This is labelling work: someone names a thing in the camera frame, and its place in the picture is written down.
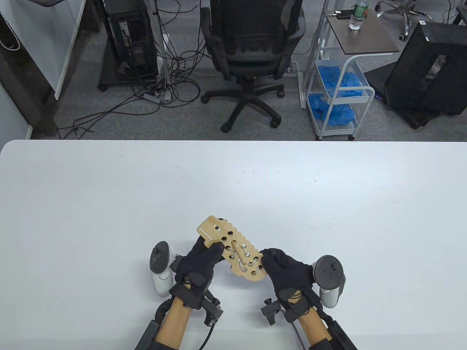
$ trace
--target forearm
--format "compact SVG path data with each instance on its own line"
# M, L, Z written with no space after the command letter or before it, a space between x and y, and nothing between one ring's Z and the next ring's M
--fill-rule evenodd
M298 291L291 299L289 299L289 302L295 304L300 300L301 297L302 293ZM327 331L326 326L313 307L308 311L307 314L299 317L298 322L300 322L300 325L303 328L303 332L305 333L310 345L319 343L325 338L327 338L329 341L331 341L333 338Z
M175 297L156 335L156 341L173 349L180 349L191 312L191 308L183 306L183 301Z

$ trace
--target computer tower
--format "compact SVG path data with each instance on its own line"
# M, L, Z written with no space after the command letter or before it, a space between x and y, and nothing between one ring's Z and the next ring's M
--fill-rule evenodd
M106 0L105 11L119 64L128 65L132 80L158 75L150 19L143 0Z
M467 107L467 28L420 21L384 92L397 111L461 114Z

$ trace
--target phone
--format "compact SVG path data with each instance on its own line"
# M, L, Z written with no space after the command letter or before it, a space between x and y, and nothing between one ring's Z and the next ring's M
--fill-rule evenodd
M338 20L348 20L350 17L352 17L352 14L354 13L354 10L340 10L336 11L336 18Z

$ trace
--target chair base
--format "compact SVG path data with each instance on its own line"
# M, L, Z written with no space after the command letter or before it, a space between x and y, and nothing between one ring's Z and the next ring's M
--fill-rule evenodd
M388 5L389 7L392 8L392 10L381 11L380 12L382 4ZM377 12L376 16L378 18L381 17L381 16L385 16L387 14L399 14L404 18L404 32L399 35L399 40L404 41L409 36L410 28L412 27L412 22L410 21L409 15L419 16L419 17L426 17L431 21L433 20L433 18L431 18L431 16L429 14L419 12L419 11L415 11L413 9L414 6L415 6L415 4L412 3L412 1L407 1L405 3L405 5L398 5L398 4L395 4L394 2L389 1L389 0L382 0L382 1L379 1L376 4L375 11Z
M262 101L258 96L265 94L266 92L276 91L277 97L282 98L285 96L284 84L255 87L255 80L252 78L237 78L237 83L240 84L241 90L206 91L206 93L201 96L201 102L204 104L208 103L209 100L213 97L233 97L240 100L238 105L233 110L229 120L222 125L220 130L223 133L228 133L232 129L232 126L234 125L238 115L247 105L247 103L252 103L265 111L271 117L271 122L269 125L273 128L277 128L281 124L281 116L274 109L269 107L266 102Z

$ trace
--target water bottle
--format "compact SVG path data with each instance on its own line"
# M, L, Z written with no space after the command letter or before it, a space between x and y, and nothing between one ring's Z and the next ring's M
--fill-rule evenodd
M368 11L368 2L366 0L359 0L354 6L354 13L350 17L349 28L352 30L359 30L361 24L365 20Z

